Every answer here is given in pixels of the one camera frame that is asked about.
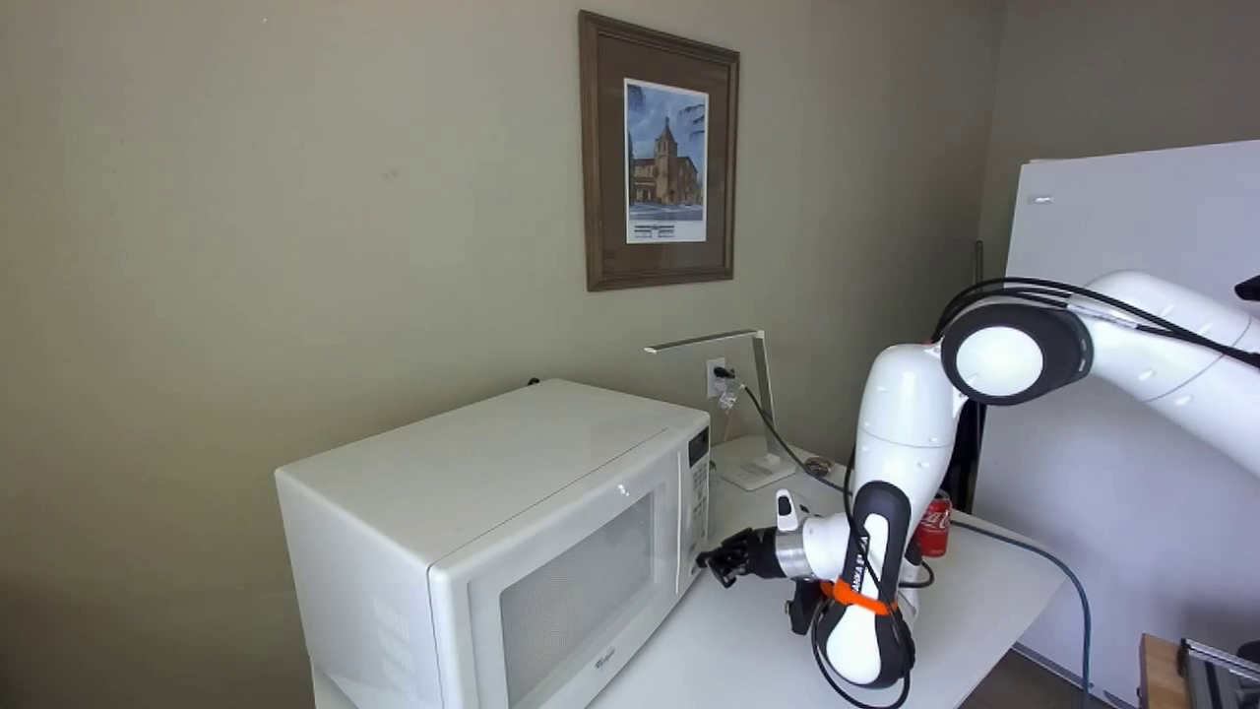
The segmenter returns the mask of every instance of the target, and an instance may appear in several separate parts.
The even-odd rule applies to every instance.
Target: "electrical outlet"
[[[705,357],[705,395],[709,395],[709,402],[715,402],[724,395],[737,395],[737,377],[724,377],[722,371],[728,373],[724,357]]]

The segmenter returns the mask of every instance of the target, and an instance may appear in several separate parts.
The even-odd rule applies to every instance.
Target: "orange part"
[[[835,581],[817,581],[828,600],[835,600],[838,606],[863,606],[871,613],[894,613],[894,601],[857,595],[852,581],[835,579]]]

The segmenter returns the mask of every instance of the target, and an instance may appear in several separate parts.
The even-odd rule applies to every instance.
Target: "microwave window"
[[[652,496],[501,595],[509,700],[518,705],[575,650],[605,642],[652,592]]]

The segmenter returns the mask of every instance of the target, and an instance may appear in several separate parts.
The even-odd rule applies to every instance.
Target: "power cord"
[[[1058,560],[1058,554],[1050,554],[1047,549],[1034,549],[1034,542],[1026,542],[1026,541],[1021,541],[1021,534],[1005,534],[1005,532],[997,532],[997,529],[979,529],[979,522],[968,522],[968,518],[959,518],[959,517],[951,517],[950,518],[950,529],[964,529],[964,532],[972,532],[972,534],[987,534],[987,541],[999,541],[999,542],[1010,542],[1010,549],[1022,549],[1022,553],[1033,553],[1033,554],[1042,554],[1047,563],[1056,563],[1062,575],[1067,575],[1067,581],[1072,581],[1072,592],[1073,592],[1073,600],[1077,600],[1077,617],[1083,617],[1083,630],[1077,630],[1077,692],[1083,692],[1083,705],[1090,700],[1090,652],[1093,652],[1093,613],[1090,613],[1090,595],[1085,595],[1085,588],[1077,581],[1077,575]]]

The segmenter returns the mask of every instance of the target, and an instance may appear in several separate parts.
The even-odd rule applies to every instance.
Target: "picture frame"
[[[588,291],[733,279],[741,56],[579,10]]]

